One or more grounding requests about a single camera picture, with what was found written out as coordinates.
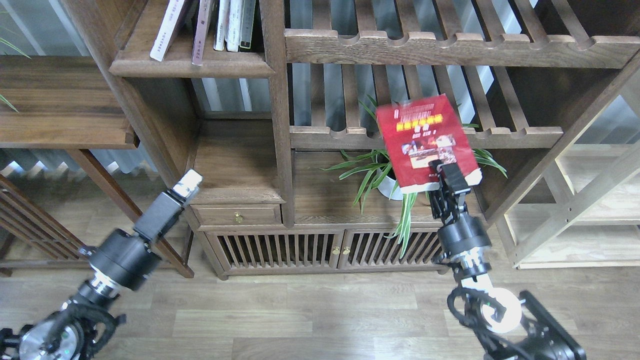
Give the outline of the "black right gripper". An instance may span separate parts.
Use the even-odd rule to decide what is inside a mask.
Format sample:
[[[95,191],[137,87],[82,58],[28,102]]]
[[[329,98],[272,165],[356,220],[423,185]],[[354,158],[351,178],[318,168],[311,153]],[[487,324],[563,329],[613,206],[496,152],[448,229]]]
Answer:
[[[443,224],[438,230],[441,253],[432,262],[454,273],[487,273],[491,266],[483,251],[492,244],[482,221],[468,212],[465,196],[471,187],[456,162],[437,159],[429,166],[438,177],[437,188],[429,191],[432,216]]]

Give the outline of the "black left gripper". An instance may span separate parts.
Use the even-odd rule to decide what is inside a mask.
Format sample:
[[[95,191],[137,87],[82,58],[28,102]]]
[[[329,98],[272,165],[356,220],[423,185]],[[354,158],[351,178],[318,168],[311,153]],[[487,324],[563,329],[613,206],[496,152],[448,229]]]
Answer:
[[[123,287],[137,291],[162,261],[147,242],[156,243],[169,232],[199,191],[202,180],[201,174],[190,169],[173,187],[160,193],[135,222],[133,230],[138,235],[116,228],[100,246],[80,248],[94,269],[93,278],[80,285],[80,296],[88,301],[114,301]]]

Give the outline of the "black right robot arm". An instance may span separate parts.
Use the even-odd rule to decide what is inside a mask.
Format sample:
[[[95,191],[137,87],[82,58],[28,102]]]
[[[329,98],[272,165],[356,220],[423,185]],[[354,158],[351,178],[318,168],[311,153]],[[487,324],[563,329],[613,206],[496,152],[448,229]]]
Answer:
[[[455,162],[430,162],[438,178],[429,192],[432,215],[441,219],[441,255],[433,262],[452,269],[457,287],[446,304],[457,321],[473,331],[486,360],[585,360],[582,346],[529,292],[515,295],[496,287],[484,258],[491,241],[482,221],[470,215],[471,189]]]

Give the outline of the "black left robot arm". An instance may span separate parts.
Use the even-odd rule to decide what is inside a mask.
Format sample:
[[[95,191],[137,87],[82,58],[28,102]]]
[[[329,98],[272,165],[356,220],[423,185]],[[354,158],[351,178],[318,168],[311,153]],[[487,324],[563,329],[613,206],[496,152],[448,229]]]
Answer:
[[[102,244],[83,246],[94,271],[61,309],[36,325],[25,325],[19,333],[1,330],[1,351],[14,351],[11,360],[89,360],[112,338],[125,314],[114,317],[111,305],[122,288],[137,291],[158,267],[162,258],[152,246],[178,221],[199,191],[202,176],[190,169],[172,187],[158,195],[137,219],[133,233],[115,228]]]

